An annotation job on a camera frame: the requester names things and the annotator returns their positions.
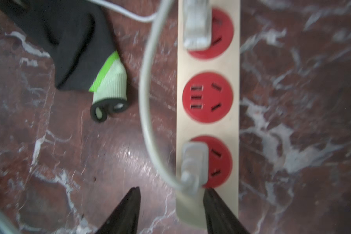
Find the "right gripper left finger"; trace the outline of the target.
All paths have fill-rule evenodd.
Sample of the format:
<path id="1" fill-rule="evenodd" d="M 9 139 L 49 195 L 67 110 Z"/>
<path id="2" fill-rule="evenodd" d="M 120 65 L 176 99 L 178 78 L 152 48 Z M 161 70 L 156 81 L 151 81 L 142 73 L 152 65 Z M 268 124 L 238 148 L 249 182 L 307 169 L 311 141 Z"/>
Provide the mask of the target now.
<path id="1" fill-rule="evenodd" d="M 131 188 L 96 234 L 136 234 L 140 202 L 140 188 Z"/>

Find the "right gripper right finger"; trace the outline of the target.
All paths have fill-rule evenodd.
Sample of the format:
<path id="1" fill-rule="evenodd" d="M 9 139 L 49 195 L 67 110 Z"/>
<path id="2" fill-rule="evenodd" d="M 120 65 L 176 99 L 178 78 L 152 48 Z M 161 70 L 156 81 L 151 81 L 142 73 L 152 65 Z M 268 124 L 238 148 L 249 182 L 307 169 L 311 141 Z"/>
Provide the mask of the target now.
<path id="1" fill-rule="evenodd" d="M 205 189 L 203 205 L 209 234 L 249 234 L 214 189 Z"/>

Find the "beige red power strip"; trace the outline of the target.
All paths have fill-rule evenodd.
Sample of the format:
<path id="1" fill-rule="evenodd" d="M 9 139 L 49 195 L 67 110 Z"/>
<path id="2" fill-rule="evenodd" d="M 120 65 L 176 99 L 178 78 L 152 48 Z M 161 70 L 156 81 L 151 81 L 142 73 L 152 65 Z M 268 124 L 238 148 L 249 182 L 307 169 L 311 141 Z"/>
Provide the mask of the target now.
<path id="1" fill-rule="evenodd" d="M 238 214 L 240 1 L 211 1 L 212 43 L 204 51 L 177 49 L 176 175 L 182 147 L 209 147 L 208 188 Z"/>

